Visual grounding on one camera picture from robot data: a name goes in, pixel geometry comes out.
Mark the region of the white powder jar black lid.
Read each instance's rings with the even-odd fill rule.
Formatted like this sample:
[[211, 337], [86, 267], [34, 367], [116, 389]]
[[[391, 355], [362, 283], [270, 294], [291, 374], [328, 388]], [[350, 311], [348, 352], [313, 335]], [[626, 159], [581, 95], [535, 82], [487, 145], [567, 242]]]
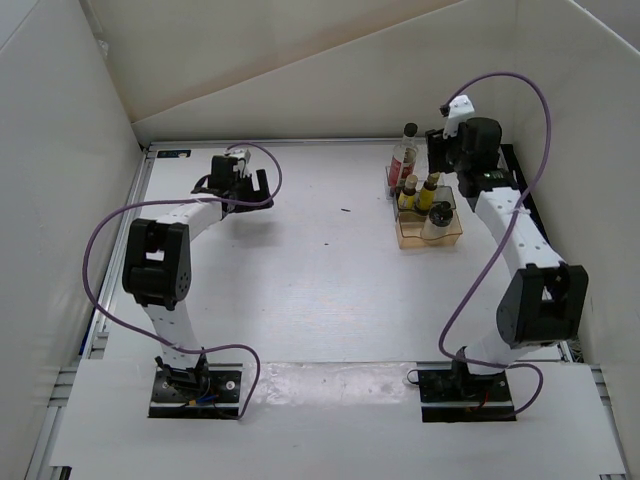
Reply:
[[445, 246], [450, 241], [450, 224], [453, 209], [448, 201], [434, 203], [429, 210], [421, 231], [421, 237], [428, 246]]

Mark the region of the tall red label sauce bottle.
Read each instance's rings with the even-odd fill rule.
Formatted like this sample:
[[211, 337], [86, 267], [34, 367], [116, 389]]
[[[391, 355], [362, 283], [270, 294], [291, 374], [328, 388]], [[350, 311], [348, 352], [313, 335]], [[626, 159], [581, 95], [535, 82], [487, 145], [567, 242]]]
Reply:
[[404, 126], [403, 137], [394, 147], [388, 173], [388, 187], [391, 194], [402, 188], [407, 177], [413, 173], [418, 156], [416, 135], [418, 126], [407, 123]]

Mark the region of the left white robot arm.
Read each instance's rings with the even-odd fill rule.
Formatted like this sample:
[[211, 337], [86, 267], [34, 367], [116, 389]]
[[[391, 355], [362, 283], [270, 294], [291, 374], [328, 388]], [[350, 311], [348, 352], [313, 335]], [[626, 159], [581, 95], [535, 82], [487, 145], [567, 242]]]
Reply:
[[175, 388], [188, 400], [206, 395], [210, 377], [186, 307], [192, 281], [191, 241], [232, 213], [273, 205], [266, 171], [253, 178], [250, 152], [215, 155], [210, 173], [198, 180], [187, 203], [155, 218], [134, 220], [128, 232], [122, 284], [147, 314], [155, 334], [169, 342], [158, 366], [179, 371]]

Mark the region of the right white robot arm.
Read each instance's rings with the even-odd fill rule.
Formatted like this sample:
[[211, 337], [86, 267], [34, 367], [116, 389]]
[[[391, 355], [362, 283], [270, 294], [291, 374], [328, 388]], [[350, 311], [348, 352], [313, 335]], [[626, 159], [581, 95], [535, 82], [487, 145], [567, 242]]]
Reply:
[[496, 325], [484, 337], [453, 356], [460, 367], [449, 387], [470, 400], [496, 375], [522, 356], [576, 337], [586, 299], [588, 274], [570, 265], [551, 247], [524, 204], [514, 174], [502, 164], [500, 124], [476, 117], [460, 123], [449, 137], [442, 130], [425, 134], [432, 173], [453, 173], [460, 194], [489, 229], [511, 275], [499, 302]]

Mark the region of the small yellow label bottle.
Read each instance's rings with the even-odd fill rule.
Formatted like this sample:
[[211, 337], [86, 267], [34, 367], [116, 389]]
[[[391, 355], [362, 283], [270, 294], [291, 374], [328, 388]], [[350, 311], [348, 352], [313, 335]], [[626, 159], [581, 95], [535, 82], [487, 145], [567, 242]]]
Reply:
[[410, 174], [406, 178], [397, 201], [400, 210], [411, 210], [413, 208], [417, 183], [418, 177], [415, 174]]
[[438, 182], [440, 179], [440, 173], [430, 173], [424, 181], [420, 192], [417, 195], [417, 199], [414, 203], [414, 209], [420, 214], [426, 214], [435, 198], [435, 193], [438, 188]]

